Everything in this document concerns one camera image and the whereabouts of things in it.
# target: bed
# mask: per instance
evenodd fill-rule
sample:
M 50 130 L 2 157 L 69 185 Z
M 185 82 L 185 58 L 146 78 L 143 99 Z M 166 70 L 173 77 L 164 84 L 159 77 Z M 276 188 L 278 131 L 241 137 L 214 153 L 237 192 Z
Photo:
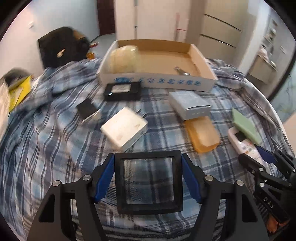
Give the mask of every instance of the bed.
M 209 62 L 218 81 L 211 92 L 199 95 L 212 104 L 210 118 L 221 142 L 213 151 L 200 155 L 194 151 L 183 121 L 168 103 L 168 93 L 172 90 L 144 88 L 141 101 L 105 102 L 104 87 L 95 76 L 100 59 L 70 62 L 57 70 L 46 69 L 34 81 L 34 88 L 26 100 L 10 114 L 0 144 L 0 212 L 18 237 L 26 239 L 36 211 L 54 180 L 76 181 L 102 164 L 108 153 L 115 152 L 100 127 L 124 106 L 146 112 L 148 121 L 148 132 L 129 152 L 180 150 L 206 174 L 224 182 L 241 179 L 250 191 L 253 190 L 253 178 L 239 165 L 238 154 L 227 137 L 227 131 L 232 127 L 233 107 L 254 123 L 263 140 L 261 146 L 294 155 L 282 124 L 266 98 L 233 66 L 218 60 Z M 81 125 L 75 107 L 86 98 L 92 99 L 102 117 L 98 122 Z M 270 174 L 280 175 L 273 164 L 266 164 L 266 167 Z M 127 171 L 147 173 L 157 172 L 157 168 L 149 164 L 130 165 Z M 148 189 L 153 186 L 156 196 L 160 197 L 157 177 L 147 178 L 148 186 L 147 180 L 139 180 L 137 185 Z M 130 192 L 130 198 L 133 198 L 139 186 L 131 182 L 128 188 L 133 190 Z M 179 213 L 119 215 L 113 177 L 106 197 L 96 208 L 106 235 L 112 240 L 182 240 L 189 235 L 200 209 L 184 181 L 183 202 L 183 211 Z M 213 240 L 219 238 L 224 211 L 225 202 L 221 202 Z M 74 202 L 72 215 L 78 224 Z M 76 236 L 82 240 L 79 225 Z

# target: small cardboard box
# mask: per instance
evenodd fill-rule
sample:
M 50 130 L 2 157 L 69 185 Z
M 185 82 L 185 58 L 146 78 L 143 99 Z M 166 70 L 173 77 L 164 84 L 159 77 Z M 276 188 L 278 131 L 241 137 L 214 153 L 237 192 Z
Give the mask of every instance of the small cardboard box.
M 136 45 L 139 49 L 139 67 L 136 73 L 112 74 L 109 57 L 113 50 Z M 178 66 L 190 76 L 178 75 Z M 97 77 L 106 86 L 109 83 L 141 81 L 142 87 L 210 91 L 217 77 L 195 45 L 156 39 L 117 40 L 112 43 L 97 71 Z
M 193 91 L 170 92 L 169 102 L 183 120 L 209 115 L 212 106 Z
M 147 132 L 147 124 L 140 115 L 124 107 L 101 126 L 101 131 L 117 150 L 125 152 Z

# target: silver bolt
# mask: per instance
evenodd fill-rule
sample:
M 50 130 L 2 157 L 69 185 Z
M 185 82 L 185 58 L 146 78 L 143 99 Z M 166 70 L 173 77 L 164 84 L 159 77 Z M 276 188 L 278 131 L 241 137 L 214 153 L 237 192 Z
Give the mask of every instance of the silver bolt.
M 90 178 L 91 176 L 87 174 L 87 175 L 84 175 L 82 179 L 85 181 L 88 181 Z
M 244 182 L 242 180 L 237 180 L 237 185 L 243 186 L 244 185 Z
M 213 181 L 213 180 L 214 180 L 214 178 L 213 178 L 211 175 L 206 175 L 206 176 L 205 176 L 205 179 L 206 179 L 207 181 Z
M 52 184 L 54 185 L 54 187 L 57 187 L 61 182 L 60 181 L 54 181 Z

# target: green sponge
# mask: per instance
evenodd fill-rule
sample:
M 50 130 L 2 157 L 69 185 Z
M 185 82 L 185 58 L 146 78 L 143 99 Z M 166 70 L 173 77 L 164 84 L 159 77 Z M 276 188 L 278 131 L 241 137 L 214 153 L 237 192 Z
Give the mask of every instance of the green sponge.
M 243 132 L 245 136 L 254 144 L 260 145 L 262 139 L 256 131 L 253 123 L 234 108 L 232 108 L 232 116 L 234 126 Z

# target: black bag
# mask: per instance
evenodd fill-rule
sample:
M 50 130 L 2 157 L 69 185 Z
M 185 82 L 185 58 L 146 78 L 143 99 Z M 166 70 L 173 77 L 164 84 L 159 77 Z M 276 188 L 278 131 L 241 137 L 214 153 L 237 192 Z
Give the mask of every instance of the black bag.
M 80 61 L 86 58 L 89 50 L 88 39 L 75 37 L 69 27 L 53 30 L 38 40 L 43 67 L 57 68 L 70 61 Z

